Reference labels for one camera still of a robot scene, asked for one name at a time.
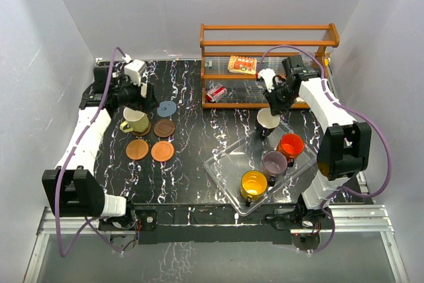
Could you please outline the black and white mug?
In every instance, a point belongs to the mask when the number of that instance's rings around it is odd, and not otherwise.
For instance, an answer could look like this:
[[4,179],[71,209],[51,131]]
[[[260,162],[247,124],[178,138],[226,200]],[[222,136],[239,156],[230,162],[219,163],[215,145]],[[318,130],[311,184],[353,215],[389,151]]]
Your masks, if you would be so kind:
[[262,108],[256,116],[255,131],[261,140],[269,136],[280,124],[280,117],[272,115],[269,107]]

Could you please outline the pale green mug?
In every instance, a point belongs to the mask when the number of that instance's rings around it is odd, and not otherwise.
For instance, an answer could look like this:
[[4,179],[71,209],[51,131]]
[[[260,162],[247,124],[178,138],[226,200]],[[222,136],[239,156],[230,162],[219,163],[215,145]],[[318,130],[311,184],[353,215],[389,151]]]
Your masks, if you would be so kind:
[[149,127],[148,115],[142,111],[136,111],[129,107],[123,110],[124,121],[120,125],[123,133],[143,133]]

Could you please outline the dark wooden coaster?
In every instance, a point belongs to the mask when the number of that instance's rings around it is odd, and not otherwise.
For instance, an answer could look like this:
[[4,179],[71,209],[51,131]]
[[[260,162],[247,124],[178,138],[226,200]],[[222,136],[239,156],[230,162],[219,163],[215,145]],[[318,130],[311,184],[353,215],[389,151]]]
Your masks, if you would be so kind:
[[173,135],[176,124],[170,119],[161,119],[154,125],[154,134],[159,138],[167,138]]
[[147,129],[144,130],[143,132],[132,131],[131,133],[136,137],[143,137],[143,136],[146,136],[150,132],[151,128],[152,128],[152,123],[149,123]]

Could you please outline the orange mug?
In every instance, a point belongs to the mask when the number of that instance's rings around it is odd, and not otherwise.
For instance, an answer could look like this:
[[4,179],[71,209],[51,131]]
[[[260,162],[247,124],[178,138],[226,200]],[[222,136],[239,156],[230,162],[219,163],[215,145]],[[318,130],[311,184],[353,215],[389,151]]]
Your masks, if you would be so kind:
[[288,167],[294,166],[295,160],[304,150],[304,141],[302,138],[294,133],[287,133],[283,135],[278,142],[276,151],[282,153],[288,163]]

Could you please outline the light wooden coaster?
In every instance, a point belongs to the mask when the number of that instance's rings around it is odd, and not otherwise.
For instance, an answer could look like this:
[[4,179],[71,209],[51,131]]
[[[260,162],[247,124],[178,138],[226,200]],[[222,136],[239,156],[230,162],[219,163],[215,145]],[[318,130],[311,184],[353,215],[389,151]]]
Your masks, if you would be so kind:
[[151,155],[155,161],[166,162],[174,155],[175,149],[172,143],[168,141],[157,142],[151,150]]
[[126,147],[126,155],[131,160],[141,160],[143,159],[149,151],[149,145],[146,141],[141,139],[136,139],[131,141]]

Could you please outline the purple mug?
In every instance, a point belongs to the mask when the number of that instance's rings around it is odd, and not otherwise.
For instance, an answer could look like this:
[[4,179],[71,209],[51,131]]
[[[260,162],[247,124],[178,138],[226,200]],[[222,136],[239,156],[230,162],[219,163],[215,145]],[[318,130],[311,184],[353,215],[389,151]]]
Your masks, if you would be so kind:
[[260,171],[265,175],[269,187],[275,186],[276,182],[286,175],[287,169],[287,159],[281,152],[271,150],[262,157]]

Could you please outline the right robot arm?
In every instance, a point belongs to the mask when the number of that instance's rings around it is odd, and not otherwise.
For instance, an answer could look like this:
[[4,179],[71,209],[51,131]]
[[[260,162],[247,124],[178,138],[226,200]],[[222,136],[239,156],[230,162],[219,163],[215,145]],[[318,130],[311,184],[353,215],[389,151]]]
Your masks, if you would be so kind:
[[303,65],[301,56],[283,61],[286,76],[270,68],[257,79],[264,81],[272,115],[287,111],[300,97],[318,120],[324,136],[317,152],[318,170],[311,185],[299,196],[295,209],[286,219],[309,228],[328,213],[328,201],[341,187],[368,166],[372,129],[337,107],[337,100],[320,72]]

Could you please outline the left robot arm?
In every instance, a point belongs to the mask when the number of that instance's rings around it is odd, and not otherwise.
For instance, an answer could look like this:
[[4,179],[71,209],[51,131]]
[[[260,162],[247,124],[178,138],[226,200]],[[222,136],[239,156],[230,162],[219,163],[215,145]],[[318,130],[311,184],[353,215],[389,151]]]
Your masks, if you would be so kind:
[[113,217],[122,229],[136,223],[127,199],[108,195],[94,177],[94,164],[113,114],[120,107],[149,113],[157,108],[154,86],[143,78],[146,62],[132,60],[93,69],[94,81],[84,91],[78,121],[66,152],[42,185],[53,214],[61,217]]

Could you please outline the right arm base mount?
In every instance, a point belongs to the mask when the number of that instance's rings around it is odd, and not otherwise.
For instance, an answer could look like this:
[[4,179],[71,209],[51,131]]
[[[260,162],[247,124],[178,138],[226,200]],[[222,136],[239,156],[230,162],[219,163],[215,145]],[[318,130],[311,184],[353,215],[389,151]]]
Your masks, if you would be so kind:
[[[319,232],[322,221],[328,219],[331,224],[331,234],[327,241],[321,244]],[[335,236],[335,220],[330,209],[308,210],[296,207],[293,211],[284,213],[270,213],[265,215],[264,221],[271,224],[276,230],[300,230],[306,233],[295,233],[292,235],[292,245],[297,253],[303,252],[307,255],[318,253],[326,249]]]

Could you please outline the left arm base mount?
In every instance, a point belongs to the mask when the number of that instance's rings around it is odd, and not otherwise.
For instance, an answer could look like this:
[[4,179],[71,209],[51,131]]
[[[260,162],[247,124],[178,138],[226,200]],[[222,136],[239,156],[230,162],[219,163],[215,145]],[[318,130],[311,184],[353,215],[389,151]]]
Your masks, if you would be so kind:
[[131,249],[141,244],[157,230],[158,214],[153,209],[135,209],[128,207],[126,213],[120,217],[100,217],[95,229],[123,256]]

